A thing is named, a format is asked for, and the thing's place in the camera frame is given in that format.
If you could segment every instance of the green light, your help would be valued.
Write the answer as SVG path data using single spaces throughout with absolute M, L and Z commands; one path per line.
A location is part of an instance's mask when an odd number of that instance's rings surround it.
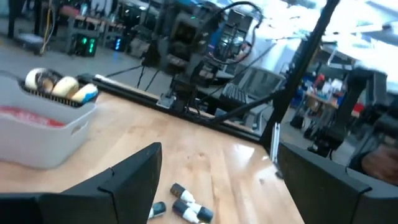
M 90 42 L 91 42 L 91 44 L 90 44 L 90 48 L 88 49 L 88 52 L 89 52 L 89 53 L 93 53 L 94 44 L 93 44 L 92 41 L 90 41 Z

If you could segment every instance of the computer tower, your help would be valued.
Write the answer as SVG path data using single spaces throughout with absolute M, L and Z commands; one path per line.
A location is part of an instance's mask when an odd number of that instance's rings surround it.
M 97 50 L 98 38 L 77 34 L 74 38 L 73 54 L 82 57 L 94 57 Z
M 127 47 L 126 43 L 127 40 L 125 37 L 115 37 L 115 39 L 112 41 L 112 49 L 117 52 L 123 52 Z

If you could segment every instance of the bottle cap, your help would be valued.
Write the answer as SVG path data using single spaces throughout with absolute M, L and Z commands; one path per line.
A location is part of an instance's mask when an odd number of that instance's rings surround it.
M 180 198 L 182 193 L 185 191 L 185 188 L 183 188 L 181 185 L 179 185 L 178 183 L 174 183 L 172 188 L 170 189 L 170 192 L 172 193 L 172 195 Z
M 153 204 L 152 208 L 154 209 L 154 217 L 162 215 L 166 212 L 166 204 L 164 202 L 157 202 Z
M 188 209 L 188 205 L 185 204 L 182 200 L 178 199 L 173 203 L 173 211 L 179 215 L 180 217 L 183 216 L 185 211 Z
M 202 206 L 198 212 L 197 217 L 200 221 L 203 221 L 205 223 L 211 223 L 211 220 L 214 217 L 214 213 L 210 209 Z
M 191 202 L 191 203 L 195 202 L 195 198 L 187 190 L 184 190 L 184 192 L 182 192 L 180 199 L 183 200 L 184 202 Z

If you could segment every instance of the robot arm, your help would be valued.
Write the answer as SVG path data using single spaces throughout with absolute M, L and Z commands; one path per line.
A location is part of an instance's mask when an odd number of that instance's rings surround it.
M 382 114 L 389 110 L 387 106 L 387 75 L 381 72 L 375 72 L 368 79 L 366 85 L 366 107 L 361 112 L 357 123 L 359 125 L 369 124 L 374 125 L 377 119 L 380 118 Z
M 362 92 L 366 89 L 372 103 L 382 102 L 387 94 L 386 80 L 385 73 L 364 66 L 355 66 L 348 74 L 347 92 L 336 110 L 335 122 L 320 131 L 309 150 L 323 157 L 337 150 L 346 137 L 346 125 Z

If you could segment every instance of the white cap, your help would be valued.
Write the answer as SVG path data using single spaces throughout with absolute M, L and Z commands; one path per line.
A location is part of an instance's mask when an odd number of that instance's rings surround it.
M 182 218 L 184 218 L 186 221 L 191 222 L 191 223 L 199 223 L 199 219 L 197 217 L 197 214 L 191 209 L 188 208 L 182 215 Z
M 153 218 L 153 217 L 154 217 L 154 209 L 150 208 L 148 219 Z
M 183 200 L 184 202 L 195 203 L 195 198 L 187 190 L 184 190 L 184 192 L 182 192 L 180 199 Z
M 199 213 L 201 209 L 201 205 L 198 205 L 197 203 L 191 203 L 187 202 L 188 207 L 190 207 L 196 214 Z

